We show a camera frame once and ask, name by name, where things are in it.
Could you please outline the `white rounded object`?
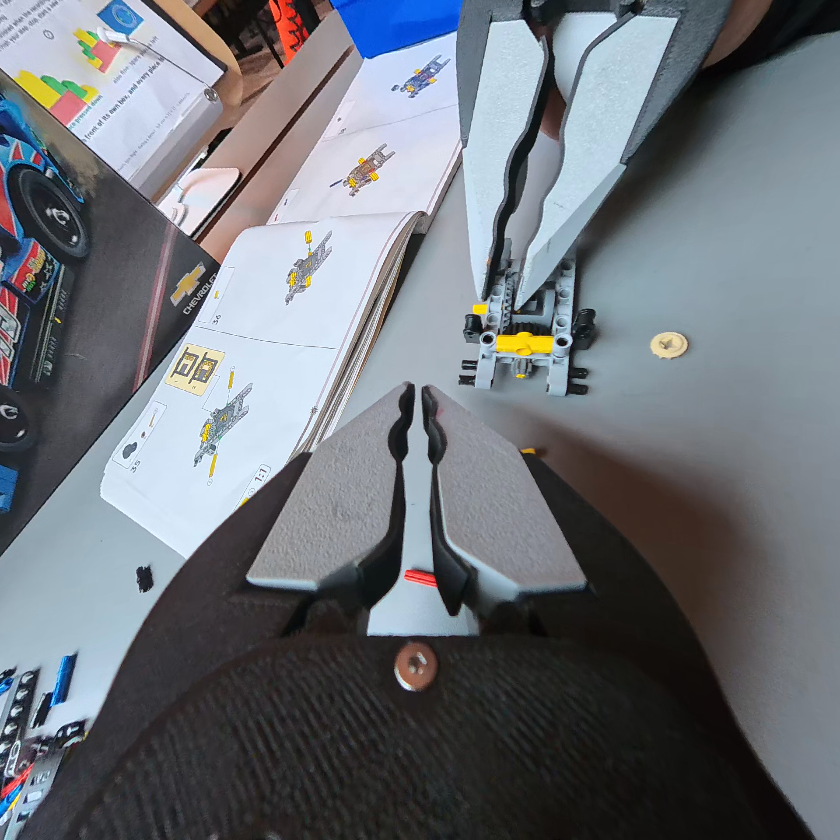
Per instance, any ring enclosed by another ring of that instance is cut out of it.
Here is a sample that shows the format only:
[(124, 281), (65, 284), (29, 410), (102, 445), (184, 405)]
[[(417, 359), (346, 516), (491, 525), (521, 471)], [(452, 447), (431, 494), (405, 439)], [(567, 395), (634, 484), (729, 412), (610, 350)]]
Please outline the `white rounded object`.
[(183, 174), (157, 202), (185, 235), (197, 236), (242, 180), (234, 167), (199, 167)]

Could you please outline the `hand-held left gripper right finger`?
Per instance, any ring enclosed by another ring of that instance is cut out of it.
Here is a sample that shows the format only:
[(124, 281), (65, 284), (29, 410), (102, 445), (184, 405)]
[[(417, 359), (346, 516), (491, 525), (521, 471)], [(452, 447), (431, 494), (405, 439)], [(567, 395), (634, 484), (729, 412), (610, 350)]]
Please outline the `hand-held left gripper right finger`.
[(429, 517), (447, 613), (486, 620), (536, 595), (589, 584), (524, 454), (433, 385), (422, 389), (432, 466)]

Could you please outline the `blue plastic bin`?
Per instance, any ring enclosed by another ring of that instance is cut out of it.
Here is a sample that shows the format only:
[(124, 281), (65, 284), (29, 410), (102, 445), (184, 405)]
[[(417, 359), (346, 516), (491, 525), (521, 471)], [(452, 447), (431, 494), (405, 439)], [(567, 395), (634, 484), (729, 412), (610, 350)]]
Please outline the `blue plastic bin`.
[(461, 1), (331, 1), (363, 58), (455, 32)]

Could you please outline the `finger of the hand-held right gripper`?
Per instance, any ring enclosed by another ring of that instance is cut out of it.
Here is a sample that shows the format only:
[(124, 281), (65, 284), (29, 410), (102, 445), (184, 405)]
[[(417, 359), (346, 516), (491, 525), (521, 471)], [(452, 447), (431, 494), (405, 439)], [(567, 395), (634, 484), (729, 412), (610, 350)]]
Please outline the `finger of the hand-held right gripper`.
[(550, 63), (521, 17), (461, 18), (461, 145), (469, 263), (478, 298), (495, 275), (518, 170)]
[(557, 24), (554, 78), (566, 99), (562, 160), (523, 260), (518, 308), (549, 278), (623, 174), (625, 148), (677, 22), (567, 14)]

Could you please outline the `clear acrylic sign stand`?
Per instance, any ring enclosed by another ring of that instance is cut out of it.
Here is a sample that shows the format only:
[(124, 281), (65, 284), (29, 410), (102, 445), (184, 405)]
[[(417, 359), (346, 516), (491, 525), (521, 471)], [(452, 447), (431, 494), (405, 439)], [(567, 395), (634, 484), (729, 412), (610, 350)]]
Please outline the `clear acrylic sign stand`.
[(143, 194), (222, 118), (225, 64), (156, 2), (2, 1), (10, 98), (38, 104)]

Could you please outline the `orange and black bag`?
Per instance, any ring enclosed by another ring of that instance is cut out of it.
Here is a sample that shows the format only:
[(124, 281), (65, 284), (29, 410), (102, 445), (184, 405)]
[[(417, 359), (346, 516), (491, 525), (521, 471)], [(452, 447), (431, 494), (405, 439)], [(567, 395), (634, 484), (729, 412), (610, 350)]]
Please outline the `orange and black bag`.
[(321, 18), (313, 1), (268, 1), (267, 7), (279, 36), (281, 65), (286, 66), (320, 25)]

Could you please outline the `lego instruction booklet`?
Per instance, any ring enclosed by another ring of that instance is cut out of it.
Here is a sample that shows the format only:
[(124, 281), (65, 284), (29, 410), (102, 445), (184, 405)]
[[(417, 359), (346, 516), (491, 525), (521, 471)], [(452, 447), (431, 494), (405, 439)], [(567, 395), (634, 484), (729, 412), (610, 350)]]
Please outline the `lego instruction booklet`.
[(113, 451), (101, 498), (183, 558), (335, 428), (459, 162), (455, 52), (452, 33), (363, 60)]

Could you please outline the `pile of loose lego pieces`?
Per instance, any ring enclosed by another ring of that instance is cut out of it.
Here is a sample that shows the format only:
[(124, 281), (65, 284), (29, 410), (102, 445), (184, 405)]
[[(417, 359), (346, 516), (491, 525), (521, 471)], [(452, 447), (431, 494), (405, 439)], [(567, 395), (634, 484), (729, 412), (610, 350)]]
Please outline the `pile of loose lego pieces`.
[(1, 685), (1, 838), (19, 838), (89, 732), (88, 719), (64, 719), (78, 653), (61, 658), (56, 674), (8, 668)]

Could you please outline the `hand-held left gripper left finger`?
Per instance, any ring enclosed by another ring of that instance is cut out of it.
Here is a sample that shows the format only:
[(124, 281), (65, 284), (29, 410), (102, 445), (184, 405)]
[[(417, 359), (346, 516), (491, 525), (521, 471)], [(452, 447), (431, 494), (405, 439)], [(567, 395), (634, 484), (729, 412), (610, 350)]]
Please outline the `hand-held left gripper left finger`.
[(248, 570), (248, 583), (369, 610), (396, 582), (403, 461), (415, 385), (402, 383), (311, 454)]

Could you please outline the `beige side table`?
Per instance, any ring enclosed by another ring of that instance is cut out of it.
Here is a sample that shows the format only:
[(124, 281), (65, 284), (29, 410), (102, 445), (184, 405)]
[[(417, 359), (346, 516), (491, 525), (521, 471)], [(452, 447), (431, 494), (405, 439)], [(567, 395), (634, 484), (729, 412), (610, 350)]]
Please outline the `beige side table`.
[(327, 128), (362, 57), (337, 11), (329, 11), (290, 64), (241, 110), (208, 155), (210, 168), (241, 179), (196, 241), (223, 258), (245, 229), (266, 224)]

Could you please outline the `person's right hand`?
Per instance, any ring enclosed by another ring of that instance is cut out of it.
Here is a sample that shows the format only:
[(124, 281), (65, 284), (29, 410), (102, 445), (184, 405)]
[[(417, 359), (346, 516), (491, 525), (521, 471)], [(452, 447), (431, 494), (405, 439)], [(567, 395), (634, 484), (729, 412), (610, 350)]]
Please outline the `person's right hand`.
[[(771, 4), (771, 1), (732, 1), (728, 17), (707, 54), (702, 69), (713, 67), (740, 47), (758, 27)], [(548, 81), (549, 93), (542, 109), (540, 132), (552, 141), (559, 142), (566, 101), (562, 90), (557, 87), (556, 80), (549, 76)]]

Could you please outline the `black car-print lego box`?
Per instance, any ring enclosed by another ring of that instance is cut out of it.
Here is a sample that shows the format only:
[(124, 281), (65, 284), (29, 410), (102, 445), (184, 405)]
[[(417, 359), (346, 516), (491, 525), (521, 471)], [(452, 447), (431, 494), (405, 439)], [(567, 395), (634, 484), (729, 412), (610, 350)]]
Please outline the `black car-print lego box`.
[(2, 73), (1, 551), (181, 341), (219, 268)]

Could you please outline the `grey lego chassis assembly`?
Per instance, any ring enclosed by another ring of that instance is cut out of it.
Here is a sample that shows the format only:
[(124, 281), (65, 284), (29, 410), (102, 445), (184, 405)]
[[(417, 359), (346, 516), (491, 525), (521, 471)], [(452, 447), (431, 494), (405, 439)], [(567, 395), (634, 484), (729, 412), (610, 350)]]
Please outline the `grey lego chassis assembly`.
[(507, 239), (486, 299), (465, 316), (465, 341), (477, 346), (478, 355), (474, 360), (461, 361), (458, 383), (488, 390), (501, 369), (508, 369), (519, 380), (545, 371), (549, 395), (585, 395), (589, 390), (585, 384), (588, 370), (574, 363), (574, 353), (592, 346), (596, 312), (574, 307), (576, 246), (518, 307), (521, 264), (511, 257), (511, 241)]

